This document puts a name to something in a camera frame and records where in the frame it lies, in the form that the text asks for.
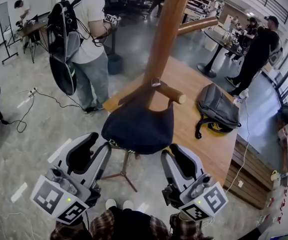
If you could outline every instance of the whiteboard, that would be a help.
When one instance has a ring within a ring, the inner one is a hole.
[[[4,33],[10,26],[8,2],[0,4],[0,26],[2,26],[2,32]]]

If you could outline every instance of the white cable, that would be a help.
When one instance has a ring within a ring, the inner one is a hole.
[[[245,100],[245,109],[246,109],[246,114],[247,114],[247,131],[248,131],[248,136],[247,136],[247,146],[246,146],[246,150],[245,150],[245,153],[244,153],[244,158],[243,158],[243,165],[241,166],[241,168],[238,170],[237,174],[236,174],[236,177],[234,178],[234,180],[232,181],[232,184],[229,186],[229,188],[226,190],[225,194],[227,194],[227,192],[230,190],[230,188],[233,186],[235,180],[237,179],[238,177],[238,174],[240,172],[240,170],[242,170],[243,166],[245,165],[245,156],[246,156],[246,152],[247,152],[247,148],[248,148],[248,145],[249,145],[249,141],[248,141],[248,138],[249,138],[249,129],[248,129],[248,112],[247,112],[247,105],[246,105],[246,100]]]
[[[210,222],[206,222],[206,223],[202,226],[201,229],[207,227],[207,226],[210,225],[210,224],[213,224],[214,222],[215,222],[215,219],[214,219],[214,217],[212,217],[212,219],[210,220]]]
[[[35,236],[34,236],[34,229],[33,229],[32,222],[31,222],[30,219],[27,218],[27,216],[26,216],[24,213],[22,213],[22,212],[10,213],[10,214],[8,214],[6,217],[4,217],[4,216],[2,216],[2,215],[0,215],[0,217],[2,217],[3,219],[7,220],[10,215],[18,215],[18,214],[22,214],[23,216],[25,216],[25,218],[26,218],[27,221],[29,222],[30,227],[31,227],[31,229],[32,229],[32,237],[33,237],[34,240],[36,240],[36,239],[35,239]],[[3,232],[4,238],[5,238],[5,240],[7,240],[6,235],[5,235],[5,232],[4,232],[3,224],[2,224],[2,221],[1,221],[1,220],[0,220],[0,225],[1,225],[1,227],[2,227],[2,232]]]
[[[248,138],[249,138],[249,135],[250,135],[249,129],[248,129],[248,112],[247,112],[246,100],[245,100],[245,109],[246,109],[246,114],[247,114],[247,124],[246,124],[246,126],[247,126],[248,136],[247,136],[247,146],[246,146],[246,150],[245,150],[245,153],[244,153],[243,165],[242,165],[241,168],[238,170],[235,179],[233,180],[233,182],[232,182],[232,184],[229,186],[229,188],[226,190],[225,194],[227,194],[227,192],[228,192],[228,191],[230,190],[230,188],[233,186],[233,183],[234,183],[234,181],[236,180],[236,178],[237,178],[240,170],[241,170],[241,169],[243,168],[243,166],[245,165],[245,156],[246,156],[247,148],[248,148],[248,145],[249,145]],[[202,226],[201,229],[207,227],[207,226],[210,225],[210,224],[213,224],[214,222],[215,222],[215,219],[214,219],[214,217],[213,217],[213,218],[210,220],[210,222],[206,222],[206,223]]]

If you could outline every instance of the concrete floor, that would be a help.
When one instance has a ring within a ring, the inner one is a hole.
[[[156,25],[157,19],[152,16],[148,21],[127,22],[125,26],[120,27],[116,52],[124,58],[125,70],[121,75],[110,76],[111,96],[144,70]],[[210,52],[202,47],[204,40],[205,37],[201,32],[179,37],[172,55],[195,68],[197,62],[208,61],[211,58]],[[17,120],[25,114],[32,100],[20,108],[17,106],[27,97],[27,92],[23,91],[33,87],[37,87],[41,93],[56,97],[63,104],[71,104],[71,101],[56,86],[50,72],[48,56],[40,47],[35,64],[32,64],[29,53],[23,54],[20,44],[11,48],[12,52],[15,50],[18,50],[19,57],[10,59],[5,66],[2,66],[1,60],[6,57],[6,52],[3,47],[0,48],[2,88],[0,109],[5,119]],[[238,67],[224,57],[223,52],[214,64],[220,69],[219,76],[214,81],[230,90],[231,87],[223,77],[226,74],[235,75]],[[277,108],[272,88],[265,81],[266,79],[261,76],[256,78],[251,85],[251,96],[247,101],[251,133],[249,140],[254,147],[259,143],[258,147],[262,150],[269,145],[266,144],[266,137],[273,132],[269,119]],[[30,194],[34,184],[39,175],[48,170],[47,159],[58,147],[68,138],[74,139],[88,132],[100,133],[107,115],[106,111],[86,115],[77,107],[60,108],[54,100],[36,95],[34,106],[24,120],[28,123],[24,133],[17,133],[16,124],[3,125],[0,128],[0,240],[5,239],[3,234],[8,240],[32,239],[31,227],[27,219],[32,223],[36,240],[49,238],[55,222],[31,203]],[[242,110],[243,127],[239,133],[247,137],[245,120],[246,115]],[[122,162],[123,153],[114,150],[104,175],[119,172]],[[134,193],[120,178],[99,182],[102,187],[102,197],[89,211],[90,219],[104,211],[105,201],[108,198],[115,198],[119,204],[130,199],[136,209],[140,206],[146,207],[147,214],[159,217],[168,225],[169,215],[176,213],[177,210],[167,207],[161,194],[167,181],[163,175],[159,154],[143,156],[141,160],[131,157],[128,176],[139,192]],[[11,196],[24,182],[27,183],[28,188],[15,203],[12,203]],[[203,230],[206,235],[213,236],[215,239],[238,239],[255,227],[260,214],[258,210],[230,193],[227,196],[229,199],[227,207],[215,218],[214,224]],[[10,215],[5,219],[10,213],[23,214]]]

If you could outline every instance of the white t-shirt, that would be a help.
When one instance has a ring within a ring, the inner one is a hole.
[[[26,17],[23,19],[23,23],[25,23],[26,21],[29,21],[31,20],[30,18],[30,11],[31,11],[31,8],[30,8],[30,4],[27,0],[23,0],[24,2],[24,5],[23,7],[20,7],[19,10],[20,10],[20,15],[23,15],[25,13],[25,11],[29,10],[28,11],[28,14],[26,15]]]
[[[74,8],[76,18],[79,19],[90,32],[88,22],[100,21],[105,18],[103,12],[104,6],[105,0],[82,0]],[[86,39],[84,39],[79,50],[72,57],[72,62],[85,64],[94,61],[104,52],[104,46],[95,46],[92,37],[81,27],[79,22],[78,32]]]
[[[215,16],[217,15],[218,6],[219,6],[219,4],[218,4],[217,1],[211,1],[211,2],[209,3],[209,10],[210,10],[210,11],[213,10],[213,9],[216,9],[216,10],[210,12],[210,13],[207,15],[207,17],[215,17]]]

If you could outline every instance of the round table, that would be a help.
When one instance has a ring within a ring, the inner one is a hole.
[[[216,73],[215,71],[212,69],[213,63],[219,53],[219,51],[222,48],[225,48],[226,50],[229,50],[230,52],[238,55],[238,56],[243,56],[243,53],[238,52],[237,50],[233,50],[232,47],[230,45],[226,45],[224,44],[222,38],[223,36],[216,32],[216,31],[212,31],[212,30],[204,30],[204,33],[213,41],[215,41],[216,43],[218,43],[218,48],[216,53],[214,54],[213,58],[211,59],[211,61],[206,65],[204,63],[199,63],[197,64],[197,68],[199,71],[201,71],[205,76],[209,77],[209,78],[215,78],[216,77]]]

